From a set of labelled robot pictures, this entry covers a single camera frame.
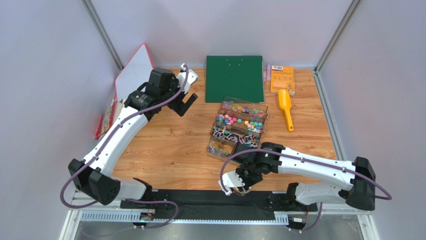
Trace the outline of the clear box of lollipops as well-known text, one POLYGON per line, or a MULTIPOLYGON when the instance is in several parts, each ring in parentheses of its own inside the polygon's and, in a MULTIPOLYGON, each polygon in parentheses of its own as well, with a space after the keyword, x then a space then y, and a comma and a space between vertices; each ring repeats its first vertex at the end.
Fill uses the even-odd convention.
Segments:
POLYGON ((258 147, 263 132, 264 129, 258 126, 251 129, 216 124, 210 130, 211 138, 207 149, 212 150, 215 143, 218 145, 242 144, 248 147, 258 147))

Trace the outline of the clear box of star candies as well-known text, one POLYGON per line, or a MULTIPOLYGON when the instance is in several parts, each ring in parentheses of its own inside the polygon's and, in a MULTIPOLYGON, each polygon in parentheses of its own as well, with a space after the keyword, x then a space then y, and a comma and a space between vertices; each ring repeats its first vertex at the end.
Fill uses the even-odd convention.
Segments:
POLYGON ((263 111, 239 112, 220 108, 215 117, 215 122, 219 127, 225 127, 229 130, 246 130, 261 134, 264 131, 266 119, 267 114, 263 111))

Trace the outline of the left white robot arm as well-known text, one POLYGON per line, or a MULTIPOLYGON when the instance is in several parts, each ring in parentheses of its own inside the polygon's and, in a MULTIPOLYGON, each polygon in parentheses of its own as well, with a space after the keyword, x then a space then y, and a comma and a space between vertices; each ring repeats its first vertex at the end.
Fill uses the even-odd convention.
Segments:
POLYGON ((78 191, 93 199, 93 203, 104 206, 114 200, 151 202, 152 186, 138 178, 119 179, 112 177, 116 163, 124 150, 158 114, 167 106, 179 116, 184 116, 198 96, 193 93, 184 102, 198 75, 186 64, 181 66, 178 75, 165 68, 151 71, 147 82, 131 92, 116 121, 96 147, 82 160, 73 159, 69 165, 70 179, 78 191))

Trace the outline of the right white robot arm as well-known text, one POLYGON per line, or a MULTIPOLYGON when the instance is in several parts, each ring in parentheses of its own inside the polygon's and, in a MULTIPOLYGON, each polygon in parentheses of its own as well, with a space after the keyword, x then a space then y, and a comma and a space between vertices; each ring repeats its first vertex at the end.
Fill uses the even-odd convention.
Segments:
POLYGON ((239 164, 236 174, 241 179, 242 189, 261 182, 269 173, 295 174, 319 182, 290 183, 286 200, 291 204, 337 202, 363 211, 376 208, 376 173, 367 158, 332 160, 272 142, 264 142, 260 148, 237 144, 234 153, 237 156, 233 161, 239 164))

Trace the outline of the yellow plastic scoop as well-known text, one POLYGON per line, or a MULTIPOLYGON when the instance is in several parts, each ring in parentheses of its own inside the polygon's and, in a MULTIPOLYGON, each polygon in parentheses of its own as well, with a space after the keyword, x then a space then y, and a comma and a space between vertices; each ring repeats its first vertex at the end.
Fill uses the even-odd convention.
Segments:
POLYGON ((284 118, 285 118, 287 130, 289 132, 293 132, 294 131, 294 125, 293 125, 293 120, 292 120, 292 116, 291 116, 292 103, 291 103, 290 94, 287 90, 280 89, 278 91, 278 105, 279 105, 279 108, 284 113, 284 118))

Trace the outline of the round wooden jar lid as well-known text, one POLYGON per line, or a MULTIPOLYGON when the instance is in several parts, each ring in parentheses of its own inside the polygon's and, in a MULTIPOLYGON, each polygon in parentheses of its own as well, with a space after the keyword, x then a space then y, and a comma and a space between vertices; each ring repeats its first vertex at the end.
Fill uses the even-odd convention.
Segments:
POLYGON ((251 191, 252 191, 252 186, 250 186, 249 188, 244 188, 244 187, 233 187, 232 188, 232 191, 236 194, 236 195, 238 195, 238 196, 240 196, 240 197, 243 197, 243 196, 246 196, 248 193, 250 193, 251 191))

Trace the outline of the clear box of gummy candies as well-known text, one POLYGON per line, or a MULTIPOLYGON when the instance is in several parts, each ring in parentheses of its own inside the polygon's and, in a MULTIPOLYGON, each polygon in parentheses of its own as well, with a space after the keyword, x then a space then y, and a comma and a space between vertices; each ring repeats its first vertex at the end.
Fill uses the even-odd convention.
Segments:
POLYGON ((259 119, 266 119, 269 116, 268 106, 230 96, 225 96, 222 99, 220 107, 237 113, 247 114, 259 119))

